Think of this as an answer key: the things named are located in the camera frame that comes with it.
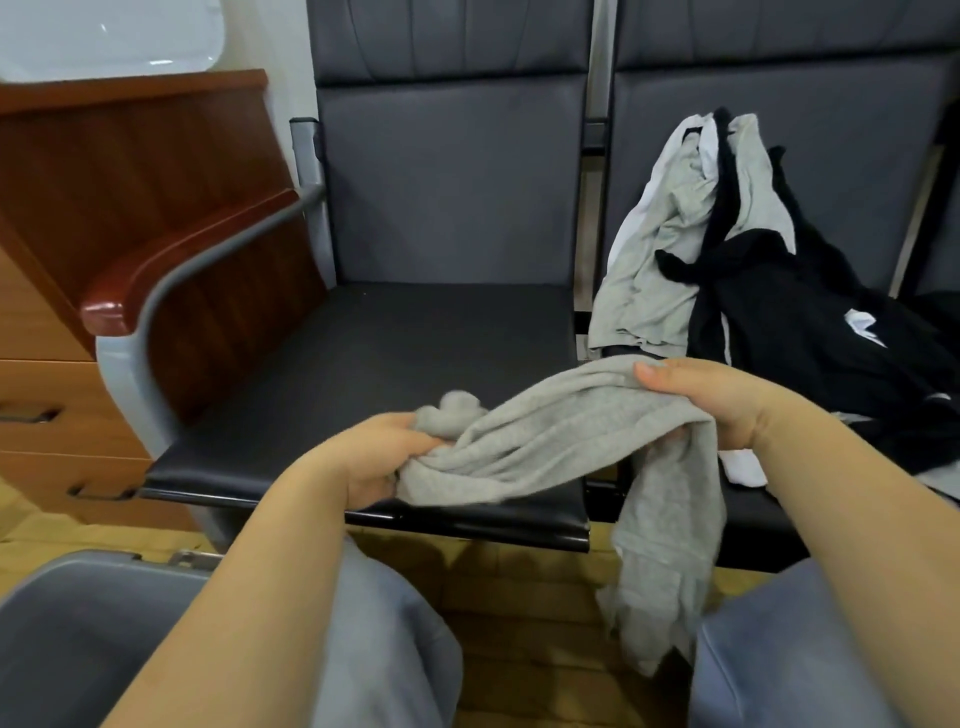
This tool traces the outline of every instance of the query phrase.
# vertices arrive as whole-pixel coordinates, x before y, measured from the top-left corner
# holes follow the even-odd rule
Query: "row of seats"
[[[298,455],[376,412],[450,389],[495,406],[577,364],[590,0],[308,0],[308,11],[337,286],[156,461],[147,497],[249,509]],[[759,116],[765,142],[787,149],[807,217],[887,290],[958,43],[950,0],[620,0],[597,282],[666,137],[726,106]],[[960,212],[924,285],[957,281],[951,225],[960,232]],[[953,274],[937,255],[952,256]],[[727,563],[803,555],[774,500],[725,488]],[[386,503],[349,517],[588,548],[579,481],[502,504]]]

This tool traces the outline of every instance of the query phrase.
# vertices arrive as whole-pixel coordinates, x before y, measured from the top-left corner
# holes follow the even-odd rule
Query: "black seat cushion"
[[[297,457],[386,411],[465,389],[488,407],[577,365],[569,289],[547,285],[340,286],[232,398],[190,427],[143,493],[250,507]],[[498,505],[377,504],[353,522],[586,550],[580,481]]]

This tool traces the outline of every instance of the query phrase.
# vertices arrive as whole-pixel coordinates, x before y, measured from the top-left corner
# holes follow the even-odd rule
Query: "wooden armrest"
[[[243,205],[218,210],[180,231],[162,235],[116,260],[86,291],[80,305],[84,327],[94,336],[128,336],[154,287],[171,271],[300,199],[296,190],[272,192]]]

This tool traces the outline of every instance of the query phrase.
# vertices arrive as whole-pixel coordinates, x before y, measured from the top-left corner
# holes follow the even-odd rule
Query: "floor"
[[[368,555],[403,573],[463,645],[456,728],[679,728],[690,674],[683,660],[664,664],[653,680],[641,678],[600,625],[593,592],[618,568],[610,530],[593,525],[589,554],[366,528],[353,535]],[[181,548],[212,550],[197,533],[41,513],[0,482],[0,595],[51,559],[84,548],[131,550],[158,562]],[[767,578],[718,569],[711,601]]]

